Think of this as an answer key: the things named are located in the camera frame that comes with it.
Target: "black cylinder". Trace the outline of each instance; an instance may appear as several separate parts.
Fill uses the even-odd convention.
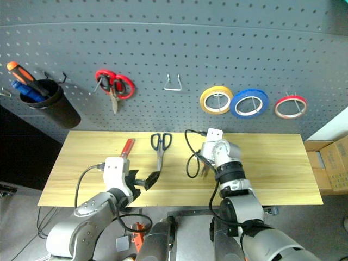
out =
[[[217,175],[215,176],[215,179],[219,180],[220,184],[242,178],[245,178],[243,166],[237,161],[228,162],[219,166],[217,168]]]
[[[27,106],[35,108],[63,129],[71,129],[77,126],[81,122],[81,117],[67,100],[58,83],[49,79],[38,80],[38,82],[49,91],[50,98],[42,102],[36,102],[20,94],[21,101]]]

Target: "white wall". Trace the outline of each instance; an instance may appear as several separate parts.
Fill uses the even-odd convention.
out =
[[[325,124],[308,140],[338,140],[348,134],[348,107]]]

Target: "gray pegboard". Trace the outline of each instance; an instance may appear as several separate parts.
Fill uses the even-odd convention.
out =
[[[221,128],[225,132],[301,133],[306,139],[348,105],[348,5],[344,1],[1,1],[0,81],[10,89],[5,65],[16,60],[36,78],[43,70],[62,80],[82,117],[76,129],[172,131]],[[94,74],[122,73],[135,95],[119,103]],[[163,90],[166,75],[183,91]],[[213,85],[234,94],[264,90],[267,111],[250,119],[202,111],[199,97]],[[275,102],[285,93],[308,101],[305,116],[282,120]],[[66,130],[36,117],[17,98],[1,105],[63,141]]]

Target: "tape roll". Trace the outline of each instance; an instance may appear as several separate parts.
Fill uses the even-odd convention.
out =
[[[210,106],[207,105],[207,99],[209,97],[212,97],[214,95],[224,95],[227,98],[227,103],[222,106],[221,108],[212,108]],[[226,112],[228,112],[229,110],[229,104],[231,103],[231,99],[233,97],[233,94],[231,92],[231,90],[228,87],[225,86],[213,86],[208,88],[207,90],[205,90],[200,98],[200,104],[202,109],[206,112],[206,113],[210,113],[210,114],[224,114]]]
[[[246,99],[256,99],[259,101],[259,106],[252,111],[248,112],[242,112],[238,110],[238,105],[240,102],[246,100]],[[247,89],[244,91],[241,91],[240,93],[236,94],[234,98],[231,101],[230,110],[233,116],[239,118],[239,119],[250,119],[257,117],[264,113],[267,109],[267,106],[269,104],[269,99],[267,94],[264,91],[257,90],[257,89]]]
[[[297,108],[299,109],[298,113],[295,114],[282,114],[279,112],[279,106],[284,103],[284,102],[288,102],[288,101],[294,101],[294,102],[301,102],[303,104],[303,109],[300,110],[300,107],[298,104],[296,104]],[[283,98],[281,98],[279,101],[276,102],[275,108],[274,108],[274,112],[275,114],[282,119],[295,119],[298,117],[301,117],[303,114],[305,114],[307,110],[307,100],[300,96],[300,95],[288,95],[285,96]]]

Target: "blue tape roll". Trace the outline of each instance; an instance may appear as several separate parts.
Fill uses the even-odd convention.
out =
[[[247,113],[239,111],[237,109],[238,104],[241,101],[251,97],[254,97],[254,99],[260,102],[260,105],[256,108],[256,110],[249,111]],[[247,90],[241,91],[240,93],[236,94],[233,97],[233,99],[231,100],[231,104],[229,106],[229,110],[231,111],[233,116],[239,119],[250,119],[264,113],[268,107],[268,104],[269,104],[269,99],[267,94],[264,91],[261,91],[258,89],[247,89]]]

